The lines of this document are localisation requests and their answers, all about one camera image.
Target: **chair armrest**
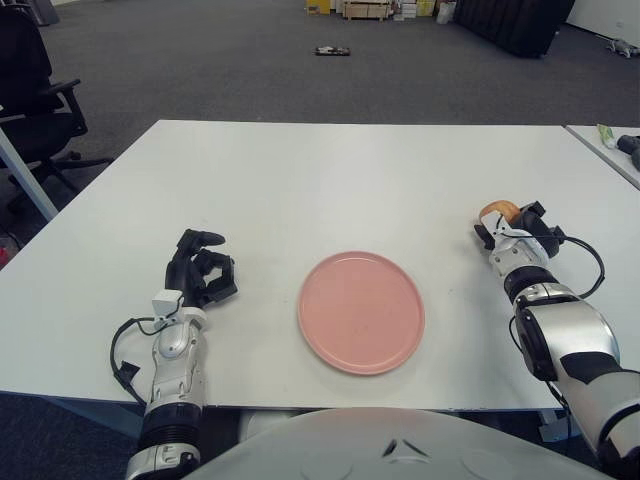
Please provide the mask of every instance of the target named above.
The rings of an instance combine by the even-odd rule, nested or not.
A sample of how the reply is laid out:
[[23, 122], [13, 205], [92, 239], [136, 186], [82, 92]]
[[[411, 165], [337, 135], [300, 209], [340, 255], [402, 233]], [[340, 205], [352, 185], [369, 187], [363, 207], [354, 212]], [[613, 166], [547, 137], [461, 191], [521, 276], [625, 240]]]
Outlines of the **chair armrest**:
[[71, 110], [71, 113], [73, 113], [73, 116], [76, 118], [78, 134], [82, 135], [87, 132], [87, 124], [84, 120], [82, 110], [80, 110], [80, 105], [78, 105], [78, 101], [76, 100], [76, 96], [73, 94], [73, 87], [75, 87], [79, 83], [80, 80], [78, 80], [77, 78], [75, 80], [71, 80], [70, 82], [55, 83], [50, 87], [40, 90], [38, 93], [46, 97], [62, 93], [62, 96], [66, 100], [67, 105]]
[[49, 95], [57, 95], [58, 93], [65, 93], [69, 90], [73, 90], [73, 87], [80, 84], [79, 79], [71, 80], [70, 82], [64, 83], [54, 83], [50, 87], [45, 88], [44, 90], [40, 90], [38, 94], [49, 96]]

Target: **gray carpet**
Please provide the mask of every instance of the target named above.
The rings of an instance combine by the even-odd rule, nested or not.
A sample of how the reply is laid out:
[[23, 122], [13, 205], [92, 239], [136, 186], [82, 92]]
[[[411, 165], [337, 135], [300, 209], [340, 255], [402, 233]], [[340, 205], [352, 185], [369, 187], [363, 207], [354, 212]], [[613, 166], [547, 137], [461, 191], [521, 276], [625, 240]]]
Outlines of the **gray carpet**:
[[[571, 27], [546, 58], [525, 60], [457, 25], [307, 17], [302, 0], [85, 0], [58, 13], [61, 23], [41, 31], [54, 78], [82, 79], [90, 131], [69, 146], [88, 157], [119, 155], [160, 118], [640, 125], [640, 63]], [[312, 55], [327, 44], [353, 55]], [[82, 187], [100, 171], [69, 176]], [[5, 176], [0, 205], [13, 194]], [[71, 199], [55, 180], [45, 188], [60, 207]], [[0, 221], [23, 240], [44, 225], [28, 204], [20, 216], [0, 208]], [[237, 412], [208, 418], [212, 458], [233, 443]], [[537, 438], [535, 414], [471, 419]], [[33, 397], [0, 395], [0, 426], [2, 478], [122, 478], [134, 448]], [[572, 455], [592, 461], [577, 439]]]

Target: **wire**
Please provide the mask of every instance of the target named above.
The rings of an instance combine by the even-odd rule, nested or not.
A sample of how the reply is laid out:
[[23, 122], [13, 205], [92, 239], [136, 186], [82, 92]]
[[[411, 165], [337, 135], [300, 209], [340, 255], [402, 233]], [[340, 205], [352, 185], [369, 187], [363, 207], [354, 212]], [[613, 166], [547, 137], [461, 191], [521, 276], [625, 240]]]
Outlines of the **wire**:
[[[496, 222], [496, 230], [498, 230], [499, 226], [500, 226], [500, 222], [502, 221], [502, 219], [504, 218], [504, 215], [500, 215], [500, 217], [498, 218], [498, 221]], [[600, 288], [600, 285], [602, 285], [602, 282], [604, 282], [604, 262], [602, 261], [602, 257], [600, 256], [600, 254], [596, 251], [595, 248], [593, 248], [591, 245], [589, 245], [587, 242], [585, 242], [584, 240], [577, 238], [577, 237], [568, 237], [566, 235], [509, 235], [506, 233], [501, 232], [501, 235], [508, 237], [508, 238], [553, 238], [556, 240], [563, 240], [566, 242], [571, 242], [575, 245], [578, 245], [579, 247], [584, 248], [587, 252], [589, 252], [593, 258], [596, 260], [596, 262], [598, 263], [598, 268], [600, 269], [600, 273], [598, 275], [598, 278], [596, 279], [595, 283], [593, 284], [593, 286], [587, 290], [586, 292], [578, 295], [580, 298], [582, 298], [583, 300], [587, 297], [590, 297], [591, 295], [593, 295], [596, 290], [598, 290], [598, 288]]]
[[564, 409], [564, 416], [567, 419], [567, 444], [564, 446], [564, 456], [569, 456], [569, 442], [571, 441], [571, 409], [569, 404]]
[[138, 402], [143, 407], [146, 407], [147, 403], [142, 399], [140, 395], [138, 395], [138, 392], [136, 392], [135, 388], [133, 388], [133, 385], [131, 385], [132, 376], [131, 378], [125, 376], [125, 373], [116, 365], [115, 360], [115, 350], [118, 338], [120, 338], [120, 335], [122, 335], [134, 323], [139, 323], [141, 321], [143, 321], [143, 319], [130, 318], [129, 320], [124, 322], [120, 326], [120, 328], [118, 328], [118, 330], [116, 330], [116, 333], [111, 340], [111, 349], [109, 350], [109, 363], [111, 364], [111, 371], [113, 372], [113, 376], [118, 381], [120, 386], [124, 388], [129, 393], [129, 395], [131, 395], [135, 399], [136, 402]]
[[4, 226], [3, 223], [0, 223], [0, 229], [2, 229], [2, 231], [11, 239], [13, 240], [13, 243], [16, 244], [16, 248], [18, 250], [22, 250], [22, 243], [18, 240], [18, 237], [16, 237], [13, 233], [11, 233], [9, 231], [9, 229], [7, 227]]
[[550, 382], [546, 381], [544, 383], [547, 384], [547, 387], [549, 388], [551, 395], [553, 395], [553, 397], [558, 401], [558, 403], [564, 410], [565, 419], [567, 422], [567, 444], [565, 445], [565, 448], [564, 448], [564, 456], [568, 457], [569, 441], [571, 440], [571, 408], [569, 407], [569, 402], [567, 402], [567, 400], [562, 396], [562, 394], [558, 392], [558, 390], [556, 390], [556, 388], [553, 387]]
[[511, 335], [511, 340], [513, 340], [513, 344], [516, 346], [516, 348], [520, 350], [520, 353], [524, 354], [524, 352], [522, 351], [522, 347], [520, 347], [515, 335], [513, 334], [513, 322], [515, 321], [515, 319], [516, 316], [514, 315], [513, 317], [511, 317], [511, 320], [509, 320], [509, 335]]
[[[165, 318], [171, 317], [178, 310], [180, 310], [180, 301], [183, 298], [184, 296], [180, 295], [180, 298], [178, 298], [176, 302], [175, 310], [173, 310], [171, 313], [166, 315]], [[116, 333], [113, 335], [113, 339], [111, 340], [111, 349], [109, 350], [109, 363], [111, 364], [111, 371], [113, 372], [113, 376], [118, 381], [120, 386], [124, 388], [125, 391], [127, 391], [129, 395], [131, 395], [135, 399], [135, 401], [138, 402], [138, 404], [142, 405], [143, 407], [146, 407], [147, 403], [142, 399], [142, 397], [138, 394], [138, 392], [136, 392], [135, 388], [133, 388], [133, 385], [131, 385], [131, 380], [133, 379], [133, 376], [137, 373], [138, 367], [131, 364], [127, 364], [126, 362], [122, 362], [122, 366], [118, 368], [118, 365], [116, 364], [116, 360], [115, 360], [115, 351], [116, 351], [116, 344], [118, 343], [118, 339], [120, 338], [120, 335], [122, 335], [134, 324], [138, 326], [138, 330], [140, 330], [140, 332], [143, 335], [146, 335], [148, 337], [157, 335], [158, 333], [160, 333], [161, 331], [163, 331], [165, 328], [169, 326], [169, 324], [166, 323], [162, 327], [152, 332], [148, 332], [144, 328], [142, 328], [142, 322], [152, 322], [154, 320], [155, 318], [153, 317], [130, 318], [129, 320], [124, 322], [120, 326], [120, 328], [118, 328], [118, 330], [116, 330]], [[122, 367], [124, 367], [125, 365], [129, 366], [128, 371], [123, 371]]]

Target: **office chair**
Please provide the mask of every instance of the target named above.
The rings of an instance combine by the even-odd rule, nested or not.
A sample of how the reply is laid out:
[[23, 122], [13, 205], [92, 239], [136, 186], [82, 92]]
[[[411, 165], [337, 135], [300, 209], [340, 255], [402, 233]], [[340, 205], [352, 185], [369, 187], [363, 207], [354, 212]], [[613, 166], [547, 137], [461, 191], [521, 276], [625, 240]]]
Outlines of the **office chair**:
[[[87, 125], [73, 94], [80, 80], [51, 84], [50, 75], [51, 63], [38, 27], [24, 12], [0, 8], [0, 128], [25, 163], [40, 162], [31, 169], [39, 183], [54, 176], [77, 194], [80, 190], [63, 170], [111, 163], [113, 159], [80, 160], [77, 152], [52, 158], [71, 138], [87, 133]], [[60, 94], [70, 111], [59, 111], [64, 108]], [[6, 168], [2, 159], [0, 168]], [[20, 188], [13, 176], [9, 180]], [[14, 198], [9, 210], [18, 210], [24, 198], [24, 192]]]

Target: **white wall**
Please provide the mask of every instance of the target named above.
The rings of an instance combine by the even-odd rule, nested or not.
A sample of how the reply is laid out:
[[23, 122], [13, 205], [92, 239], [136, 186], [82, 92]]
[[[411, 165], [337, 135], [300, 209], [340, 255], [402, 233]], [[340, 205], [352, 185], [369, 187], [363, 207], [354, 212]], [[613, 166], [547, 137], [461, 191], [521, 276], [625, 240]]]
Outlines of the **white wall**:
[[640, 46], [640, 0], [576, 0], [567, 23]]

